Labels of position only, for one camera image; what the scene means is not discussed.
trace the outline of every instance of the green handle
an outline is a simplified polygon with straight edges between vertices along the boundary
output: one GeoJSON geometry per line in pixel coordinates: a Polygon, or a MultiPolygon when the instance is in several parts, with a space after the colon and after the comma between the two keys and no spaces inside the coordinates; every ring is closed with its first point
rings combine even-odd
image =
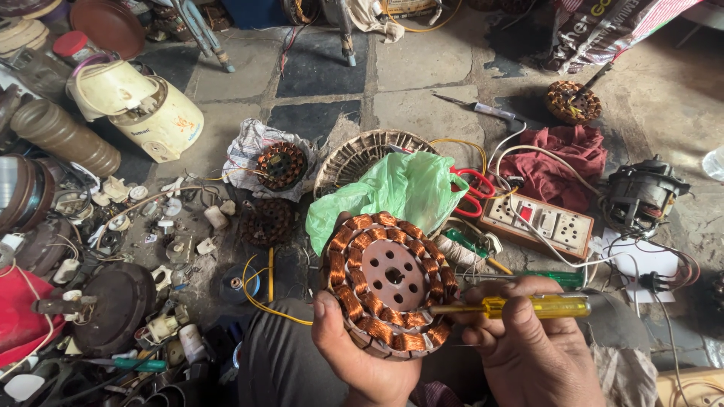
{"type": "MultiPolygon", "coordinates": [[[[130,369],[138,363],[138,359],[118,358],[113,360],[113,366],[121,369],[130,369]]],[[[145,361],[135,368],[137,372],[165,372],[166,361],[145,361]]]]}
{"type": "Polygon", "coordinates": [[[529,272],[526,271],[523,273],[526,276],[543,276],[543,277],[549,277],[556,281],[558,281],[558,284],[560,284],[561,287],[581,287],[584,284],[584,275],[583,273],[574,272],[529,272]]]}
{"type": "Polygon", "coordinates": [[[488,257],[488,251],[485,250],[485,248],[479,247],[475,243],[468,240],[468,238],[466,238],[462,233],[458,232],[457,229],[446,230],[445,236],[454,242],[458,242],[464,248],[468,249],[469,251],[472,251],[473,253],[477,254],[478,256],[482,257],[483,259],[486,259],[488,257]]]}

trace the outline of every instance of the hand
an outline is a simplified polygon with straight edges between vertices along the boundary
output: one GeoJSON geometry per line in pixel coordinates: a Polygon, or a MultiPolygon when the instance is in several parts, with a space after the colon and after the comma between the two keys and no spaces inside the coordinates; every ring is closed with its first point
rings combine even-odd
{"type": "Polygon", "coordinates": [[[314,296],[312,341],[334,374],[350,386],[346,406],[404,406],[420,379],[422,359],[386,361],[367,354],[345,330],[342,309],[327,291],[314,296]]]}
{"type": "Polygon", "coordinates": [[[581,330],[573,318],[539,320],[530,299],[533,294],[561,293],[546,277],[522,277],[508,284],[486,281],[470,289],[465,299],[507,298],[502,320],[482,313],[459,314],[468,325],[463,341],[477,345],[488,385],[501,407],[604,407],[596,366],[581,330]]]}

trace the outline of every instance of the mounting hole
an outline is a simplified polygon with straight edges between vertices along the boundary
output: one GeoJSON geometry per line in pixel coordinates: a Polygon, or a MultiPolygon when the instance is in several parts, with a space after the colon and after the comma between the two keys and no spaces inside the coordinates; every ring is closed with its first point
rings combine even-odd
{"type": "Polygon", "coordinates": [[[384,272],[384,276],[387,278],[387,281],[392,284],[400,284],[403,281],[403,278],[405,278],[405,275],[394,267],[387,267],[387,270],[384,272]]]}

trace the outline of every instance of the extension board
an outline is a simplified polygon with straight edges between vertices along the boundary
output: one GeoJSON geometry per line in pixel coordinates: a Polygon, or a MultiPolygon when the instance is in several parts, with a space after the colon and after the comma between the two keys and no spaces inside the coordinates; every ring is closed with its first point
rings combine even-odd
{"type": "Polygon", "coordinates": [[[593,218],[527,196],[513,194],[488,199],[478,219],[481,229],[493,232],[501,239],[554,257],[550,249],[511,211],[515,209],[525,220],[548,239],[569,261],[584,260],[593,230],[593,218]]]}

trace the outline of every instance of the plastic bag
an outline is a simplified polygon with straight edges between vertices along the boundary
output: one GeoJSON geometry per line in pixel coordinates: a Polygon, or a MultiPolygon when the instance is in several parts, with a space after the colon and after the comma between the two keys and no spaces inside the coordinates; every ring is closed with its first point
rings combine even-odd
{"type": "Polygon", "coordinates": [[[345,185],[309,206],[306,231],[312,249],[321,255],[342,211],[353,216],[388,211],[419,227],[426,235],[432,232],[468,190],[468,183],[450,173],[454,163],[452,157],[423,151],[386,155],[358,182],[345,185]],[[452,182],[461,190],[452,192],[452,182]]]}
{"type": "Polygon", "coordinates": [[[563,75],[604,65],[699,1],[556,1],[553,43],[543,69],[563,75]]]}

